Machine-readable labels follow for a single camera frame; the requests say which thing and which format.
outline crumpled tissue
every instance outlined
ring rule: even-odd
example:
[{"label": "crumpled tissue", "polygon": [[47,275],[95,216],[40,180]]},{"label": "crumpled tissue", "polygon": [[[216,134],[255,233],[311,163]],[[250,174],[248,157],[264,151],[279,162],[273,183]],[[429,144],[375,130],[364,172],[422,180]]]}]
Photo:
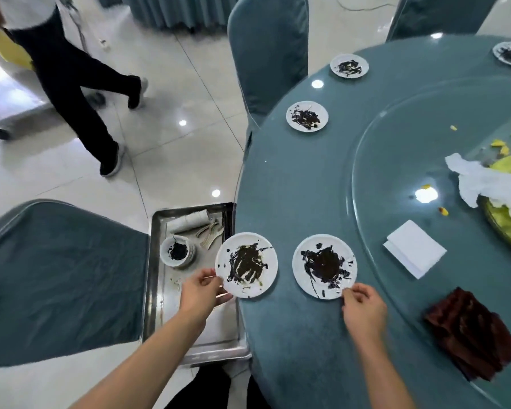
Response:
[{"label": "crumpled tissue", "polygon": [[511,217],[511,173],[485,168],[477,161],[466,161],[458,153],[445,158],[449,169],[459,173],[460,196],[472,208],[477,197],[488,197],[495,207],[507,206]]}]

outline person's left hand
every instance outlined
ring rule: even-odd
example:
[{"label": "person's left hand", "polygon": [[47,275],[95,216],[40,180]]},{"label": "person's left hand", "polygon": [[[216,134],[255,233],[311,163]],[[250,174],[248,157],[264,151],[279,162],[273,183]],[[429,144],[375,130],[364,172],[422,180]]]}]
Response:
[{"label": "person's left hand", "polygon": [[214,268],[198,270],[182,284],[180,312],[194,318],[204,327],[212,309],[233,298],[222,284],[223,280],[216,276]]}]

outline white shirt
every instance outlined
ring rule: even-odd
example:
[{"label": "white shirt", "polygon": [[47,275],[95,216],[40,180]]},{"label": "white shirt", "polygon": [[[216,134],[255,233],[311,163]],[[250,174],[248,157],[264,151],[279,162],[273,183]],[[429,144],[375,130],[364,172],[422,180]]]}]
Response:
[{"label": "white shirt", "polygon": [[0,0],[0,11],[8,29],[39,26],[51,18],[55,0]]}]

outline hand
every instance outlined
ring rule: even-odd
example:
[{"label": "hand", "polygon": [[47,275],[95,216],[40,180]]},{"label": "hand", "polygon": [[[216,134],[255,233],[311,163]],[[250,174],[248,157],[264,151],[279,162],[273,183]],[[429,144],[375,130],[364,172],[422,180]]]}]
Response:
[{"label": "hand", "polygon": [[233,298],[222,284],[214,268],[198,270],[182,284],[180,312],[194,318],[204,328],[212,309]]},{"label": "hand", "polygon": [[384,350],[386,303],[374,288],[359,282],[343,290],[343,318],[359,352]]}]

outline black pants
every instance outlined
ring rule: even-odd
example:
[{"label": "black pants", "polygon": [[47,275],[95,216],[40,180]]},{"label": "black pants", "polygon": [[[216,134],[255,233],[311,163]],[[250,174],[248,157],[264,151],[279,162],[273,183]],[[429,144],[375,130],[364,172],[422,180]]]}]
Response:
[{"label": "black pants", "polygon": [[[227,409],[231,379],[221,365],[211,364],[199,369],[193,381],[170,401],[165,409],[206,408]],[[271,409],[253,377],[248,383],[246,409]]]},{"label": "black pants", "polygon": [[81,87],[136,95],[139,79],[119,74],[72,45],[64,35],[59,9],[44,24],[9,34],[30,55],[49,101],[85,148],[101,163],[115,161],[117,143]]}]

